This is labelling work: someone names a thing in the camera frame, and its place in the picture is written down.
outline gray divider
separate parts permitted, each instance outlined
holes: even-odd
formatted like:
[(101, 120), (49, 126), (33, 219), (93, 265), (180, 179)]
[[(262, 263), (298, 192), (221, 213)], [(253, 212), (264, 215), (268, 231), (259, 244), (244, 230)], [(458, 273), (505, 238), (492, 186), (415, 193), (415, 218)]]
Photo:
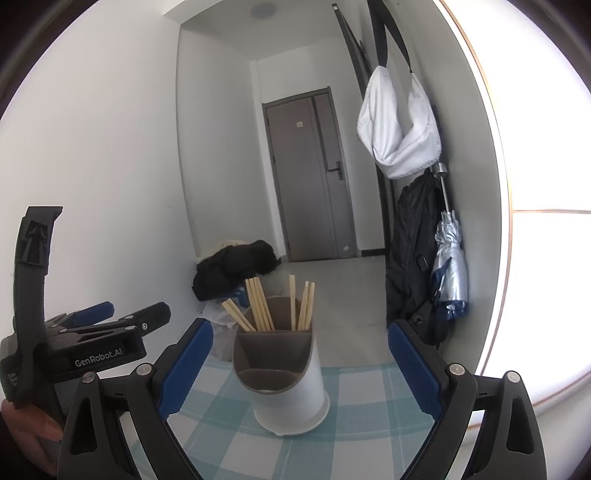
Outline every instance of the gray divider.
[[(239, 329), (234, 343), (233, 367), (246, 388), (260, 393), (278, 393), (296, 385), (311, 358), (311, 330), (291, 330), (289, 297), (267, 299), (275, 332), (245, 332)], [(296, 317), (300, 301), (296, 300)], [(245, 317), (255, 324), (252, 309)]]

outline blue gripper pad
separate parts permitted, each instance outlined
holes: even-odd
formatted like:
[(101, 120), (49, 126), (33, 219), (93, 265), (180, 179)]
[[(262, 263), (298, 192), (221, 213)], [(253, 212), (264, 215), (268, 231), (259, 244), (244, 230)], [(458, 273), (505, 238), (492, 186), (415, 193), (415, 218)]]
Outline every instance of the blue gripper pad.
[[(169, 415), (177, 413), (183, 406), (212, 346), (213, 328), (211, 323), (197, 319), (183, 335), (183, 338), (177, 344), (167, 347), (161, 355), (162, 359), (167, 352), (170, 352), (174, 354), (176, 359), (167, 370), (160, 387), (158, 413), (163, 420), (166, 420)], [(163, 367), (159, 365), (161, 359), (158, 359), (155, 364), (157, 369)]]
[(437, 421), (443, 409), (439, 383), (396, 323), (388, 328), (388, 346), (419, 408)]
[(67, 328), (88, 327), (103, 320), (110, 319), (115, 314), (115, 307), (109, 301), (104, 301), (93, 307), (75, 312), (68, 319)]

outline checkered tablecloth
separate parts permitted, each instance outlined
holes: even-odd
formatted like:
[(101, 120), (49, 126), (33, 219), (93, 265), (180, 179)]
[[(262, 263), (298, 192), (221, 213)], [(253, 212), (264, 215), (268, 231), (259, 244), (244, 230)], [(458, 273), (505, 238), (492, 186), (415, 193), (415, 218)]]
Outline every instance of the checkered tablecloth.
[[(216, 359), (207, 360), (168, 423), (204, 480), (400, 478), (433, 419), (420, 411), (396, 364), (322, 374), (330, 411), (304, 435), (264, 430), (232, 365)], [(131, 451), (142, 475), (155, 478), (140, 443)]]

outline human hand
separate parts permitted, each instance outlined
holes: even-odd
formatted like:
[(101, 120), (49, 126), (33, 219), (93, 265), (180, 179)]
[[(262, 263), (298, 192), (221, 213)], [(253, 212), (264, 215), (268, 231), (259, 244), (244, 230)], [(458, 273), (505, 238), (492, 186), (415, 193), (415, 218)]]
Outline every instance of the human hand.
[(17, 410), (7, 400), (2, 401), (2, 418), (25, 457), (44, 472), (56, 476), (57, 465), (40, 442), (40, 439), (61, 441), (63, 432), (56, 421), (34, 405)]

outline ceiling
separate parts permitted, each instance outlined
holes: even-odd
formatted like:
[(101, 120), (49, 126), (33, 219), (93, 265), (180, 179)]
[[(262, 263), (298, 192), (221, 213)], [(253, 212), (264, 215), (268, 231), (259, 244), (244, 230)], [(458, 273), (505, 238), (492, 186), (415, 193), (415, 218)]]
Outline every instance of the ceiling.
[(213, 34), (249, 60), (260, 60), (341, 35), (334, 0), (272, 0), (275, 15), (259, 20), (251, 8), (263, 0), (223, 0), (183, 24)]

